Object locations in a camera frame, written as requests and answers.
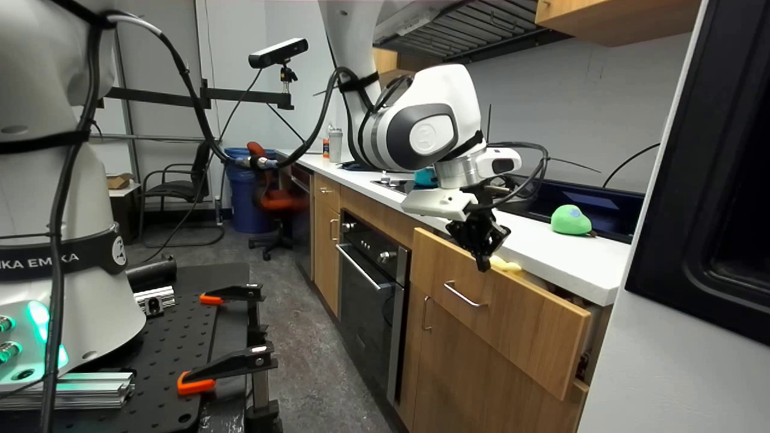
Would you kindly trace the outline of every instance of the black box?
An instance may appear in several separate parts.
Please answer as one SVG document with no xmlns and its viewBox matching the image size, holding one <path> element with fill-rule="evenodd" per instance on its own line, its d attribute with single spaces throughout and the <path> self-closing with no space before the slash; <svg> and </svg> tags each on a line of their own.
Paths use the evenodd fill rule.
<svg viewBox="0 0 770 433">
<path fill-rule="evenodd" d="M 138 186 L 130 192 L 110 190 L 110 208 L 124 243 L 136 243 L 140 238 L 143 190 Z"/>
</svg>

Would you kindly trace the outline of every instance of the machine label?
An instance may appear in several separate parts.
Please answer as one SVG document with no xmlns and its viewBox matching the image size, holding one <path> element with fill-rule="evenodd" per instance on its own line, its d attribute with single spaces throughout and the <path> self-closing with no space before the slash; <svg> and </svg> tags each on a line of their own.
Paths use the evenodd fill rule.
<svg viewBox="0 0 770 433">
<path fill-rule="evenodd" d="M 119 232 L 65 240 L 60 255 L 65 273 L 102 268 L 119 275 L 126 268 L 126 246 Z M 0 283 L 51 278 L 54 257 L 49 243 L 0 246 Z"/>
</svg>

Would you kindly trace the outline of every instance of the oven handle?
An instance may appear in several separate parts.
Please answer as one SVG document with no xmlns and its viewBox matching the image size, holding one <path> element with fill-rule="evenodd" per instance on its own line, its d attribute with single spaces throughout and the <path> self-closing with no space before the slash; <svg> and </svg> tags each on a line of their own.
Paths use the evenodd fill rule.
<svg viewBox="0 0 770 433">
<path fill-rule="evenodd" d="M 345 249 L 346 249 L 346 243 L 338 243 L 339 255 L 343 255 L 376 291 L 383 291 L 383 289 L 394 287 L 392 283 L 386 283 L 386 284 L 376 283 L 376 279 L 358 265 L 358 260 L 356 260 L 352 252 L 346 252 Z"/>
</svg>

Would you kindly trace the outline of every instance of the shelf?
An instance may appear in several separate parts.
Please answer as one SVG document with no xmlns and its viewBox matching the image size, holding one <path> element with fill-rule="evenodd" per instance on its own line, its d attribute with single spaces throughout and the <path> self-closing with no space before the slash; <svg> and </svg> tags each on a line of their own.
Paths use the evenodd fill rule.
<svg viewBox="0 0 770 433">
<path fill-rule="evenodd" d="M 476 62 L 566 40 L 534 24 L 536 0 L 459 0 L 411 32 L 383 36 L 377 49 L 442 62 Z"/>
</svg>

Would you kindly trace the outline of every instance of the wooden cabinet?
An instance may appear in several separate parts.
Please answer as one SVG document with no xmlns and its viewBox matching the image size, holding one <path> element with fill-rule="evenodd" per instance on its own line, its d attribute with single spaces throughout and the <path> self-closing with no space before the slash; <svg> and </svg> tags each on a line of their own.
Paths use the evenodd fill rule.
<svg viewBox="0 0 770 433">
<path fill-rule="evenodd" d="M 586 349 L 590 311 L 521 273 L 476 273 L 469 252 L 429 232 L 417 232 L 411 252 L 415 287 L 553 397 L 566 400 Z"/>
<path fill-rule="evenodd" d="M 536 24 L 607 46 L 690 32 L 701 0 L 540 0 Z"/>
<path fill-rule="evenodd" d="M 339 189 L 339 198 L 346 212 L 411 249 L 411 232 L 418 221 L 346 189 Z"/>
<path fill-rule="evenodd" d="M 411 291 L 418 311 L 410 326 L 404 423 L 411 433 L 571 433 L 586 392 L 555 400 L 497 349 L 454 320 L 426 291 Z"/>
<path fill-rule="evenodd" d="M 411 433 L 568 433 L 583 311 L 528 278 L 476 273 L 466 252 L 415 234 L 399 414 Z"/>
<path fill-rule="evenodd" d="M 339 311 L 339 255 L 338 255 L 339 186 L 323 177 L 314 177 L 310 198 L 314 198 L 310 275 L 323 301 L 338 315 Z"/>
</svg>

